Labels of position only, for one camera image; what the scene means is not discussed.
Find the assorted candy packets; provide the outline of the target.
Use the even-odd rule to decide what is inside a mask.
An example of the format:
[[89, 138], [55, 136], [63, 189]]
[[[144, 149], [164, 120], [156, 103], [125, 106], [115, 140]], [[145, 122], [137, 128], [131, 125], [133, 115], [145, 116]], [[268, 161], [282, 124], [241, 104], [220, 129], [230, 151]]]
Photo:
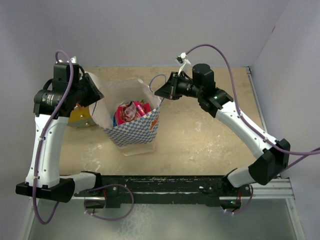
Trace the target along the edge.
[[[146, 114], [151, 111], [151, 106], [150, 106], [149, 103], [147, 103], [147, 102], [145, 102], [145, 101], [143, 101], [143, 100], [142, 100], [142, 101], [135, 101], [135, 102], [139, 102], [139, 103], [142, 104], [142, 107], [143, 107], [143, 109], [144, 109], [144, 111], [145, 111]], [[114, 127], [115, 127], [115, 126], [119, 126], [119, 125], [117, 125], [117, 123], [116, 123], [115, 114], [113, 115], [113, 126], [114, 126]]]

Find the checkered paper bag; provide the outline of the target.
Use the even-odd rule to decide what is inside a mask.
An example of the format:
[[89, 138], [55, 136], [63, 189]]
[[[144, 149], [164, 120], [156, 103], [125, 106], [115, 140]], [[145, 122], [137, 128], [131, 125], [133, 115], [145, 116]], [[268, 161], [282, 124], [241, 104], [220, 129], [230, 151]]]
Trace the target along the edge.
[[102, 82], [92, 75], [103, 98], [89, 106], [93, 121], [125, 156], [155, 150], [162, 100], [143, 80]]

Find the pink chips bag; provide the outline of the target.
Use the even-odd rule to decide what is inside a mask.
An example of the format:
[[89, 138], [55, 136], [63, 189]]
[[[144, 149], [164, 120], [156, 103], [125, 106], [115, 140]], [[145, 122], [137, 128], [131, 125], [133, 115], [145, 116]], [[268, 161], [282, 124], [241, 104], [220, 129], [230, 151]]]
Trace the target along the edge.
[[137, 101], [131, 101], [120, 105], [115, 112], [117, 125], [122, 125], [143, 117], [146, 114], [143, 105]]

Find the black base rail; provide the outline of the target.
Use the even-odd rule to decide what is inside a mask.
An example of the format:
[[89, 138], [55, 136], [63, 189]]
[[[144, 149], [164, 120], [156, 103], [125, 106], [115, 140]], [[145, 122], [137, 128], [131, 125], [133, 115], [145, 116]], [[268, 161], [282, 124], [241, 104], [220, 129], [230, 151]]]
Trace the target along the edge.
[[102, 175], [95, 191], [81, 191], [76, 197], [106, 208], [135, 203], [238, 209], [250, 195], [248, 184], [235, 188], [222, 175]]

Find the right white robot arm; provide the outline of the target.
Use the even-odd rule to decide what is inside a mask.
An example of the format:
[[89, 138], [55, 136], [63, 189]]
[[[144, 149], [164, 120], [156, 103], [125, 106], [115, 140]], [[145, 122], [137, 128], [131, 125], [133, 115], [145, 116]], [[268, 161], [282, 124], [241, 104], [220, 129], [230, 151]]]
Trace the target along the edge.
[[236, 168], [224, 176], [222, 190], [228, 196], [235, 195], [240, 187], [258, 183], [266, 185], [289, 162], [290, 143], [277, 140], [264, 132], [244, 113], [237, 113], [236, 103], [223, 89], [216, 87], [214, 72], [208, 64], [199, 63], [192, 68], [192, 77], [172, 72], [168, 81], [155, 91], [155, 95], [168, 100], [182, 96], [196, 98], [200, 107], [213, 118], [229, 127], [249, 148], [256, 161]]

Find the cream and orange cylinder box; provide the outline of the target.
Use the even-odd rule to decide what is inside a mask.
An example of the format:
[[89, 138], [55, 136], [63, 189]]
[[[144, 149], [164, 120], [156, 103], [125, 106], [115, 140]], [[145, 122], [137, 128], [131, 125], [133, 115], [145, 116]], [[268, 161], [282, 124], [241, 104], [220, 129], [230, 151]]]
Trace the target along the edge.
[[[81, 78], [83, 78], [83, 75], [87, 71], [83, 71], [81, 73]], [[83, 107], [79, 104], [76, 104], [76, 106], [72, 109], [70, 113], [70, 117], [68, 120], [68, 126], [73, 128], [86, 128], [86, 127], [92, 127], [95, 126], [96, 123], [93, 120], [92, 114], [94, 113], [94, 109], [97, 106], [97, 102]]]

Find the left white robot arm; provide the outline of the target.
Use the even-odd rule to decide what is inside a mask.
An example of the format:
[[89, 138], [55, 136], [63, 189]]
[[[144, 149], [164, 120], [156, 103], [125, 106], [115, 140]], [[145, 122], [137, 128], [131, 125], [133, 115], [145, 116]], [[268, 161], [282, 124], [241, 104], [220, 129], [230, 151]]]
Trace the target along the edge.
[[34, 96], [35, 141], [31, 165], [18, 195], [67, 203], [86, 190], [91, 196], [103, 191], [98, 173], [84, 171], [60, 175], [60, 154], [66, 126], [76, 105], [88, 107], [103, 98], [92, 76], [77, 63], [56, 63], [53, 77]]

